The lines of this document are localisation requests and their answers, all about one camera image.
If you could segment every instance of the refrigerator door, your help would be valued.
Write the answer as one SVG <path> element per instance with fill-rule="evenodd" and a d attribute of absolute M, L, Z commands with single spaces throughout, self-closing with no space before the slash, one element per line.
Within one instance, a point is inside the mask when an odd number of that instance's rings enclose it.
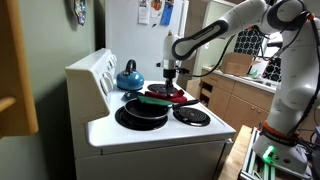
<path fill-rule="evenodd" d="M 186 5 L 184 0 L 174 1 L 168 26 L 160 24 L 161 16 L 150 17 L 149 24 L 139 24 L 139 0 L 105 2 L 106 46 L 118 58 L 116 74 L 125 69 L 129 59 L 134 59 L 145 80 L 164 80 L 163 69 L 156 67 L 156 63 L 163 60 L 163 41 L 169 30 L 183 35 L 184 27 L 180 28 L 180 25 L 185 25 L 188 1 Z"/>

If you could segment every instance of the oven door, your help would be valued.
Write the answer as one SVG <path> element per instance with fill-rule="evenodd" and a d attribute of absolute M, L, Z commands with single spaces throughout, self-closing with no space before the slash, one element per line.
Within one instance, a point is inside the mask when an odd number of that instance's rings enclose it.
<path fill-rule="evenodd" d="M 79 158 L 77 179 L 212 180 L 230 152 L 226 144 L 222 140 Z"/>

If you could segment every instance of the black frying pan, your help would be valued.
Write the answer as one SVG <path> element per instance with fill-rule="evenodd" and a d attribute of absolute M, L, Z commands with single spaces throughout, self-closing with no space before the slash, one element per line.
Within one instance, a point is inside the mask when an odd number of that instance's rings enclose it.
<path fill-rule="evenodd" d="M 163 106 L 163 105 L 142 103 L 139 99 L 132 99 L 126 103 L 124 108 L 127 113 L 129 113 L 134 117 L 145 119 L 145 120 L 159 120 L 159 119 L 163 119 L 167 115 L 170 108 L 176 109 L 182 106 L 197 104 L 198 102 L 199 100 L 190 100 L 184 103 Z"/>

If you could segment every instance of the stove control panel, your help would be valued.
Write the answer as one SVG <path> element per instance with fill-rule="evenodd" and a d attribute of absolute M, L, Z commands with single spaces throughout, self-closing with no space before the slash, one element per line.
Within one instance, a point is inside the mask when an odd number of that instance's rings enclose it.
<path fill-rule="evenodd" d="M 117 58 L 100 49 L 66 67 L 71 121 L 89 122 L 109 115 L 108 92 L 113 89 Z"/>

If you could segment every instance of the pan handle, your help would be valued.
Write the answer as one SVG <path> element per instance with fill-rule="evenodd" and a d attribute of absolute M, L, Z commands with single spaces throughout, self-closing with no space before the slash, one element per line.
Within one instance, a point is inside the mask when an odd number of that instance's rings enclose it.
<path fill-rule="evenodd" d="M 179 108 L 182 106 L 194 105 L 194 104 L 197 104 L 198 102 L 199 102 L 199 100 L 195 99 L 195 100 L 190 100 L 190 101 L 179 103 L 179 104 L 173 104 L 172 109 L 176 109 L 176 108 Z"/>

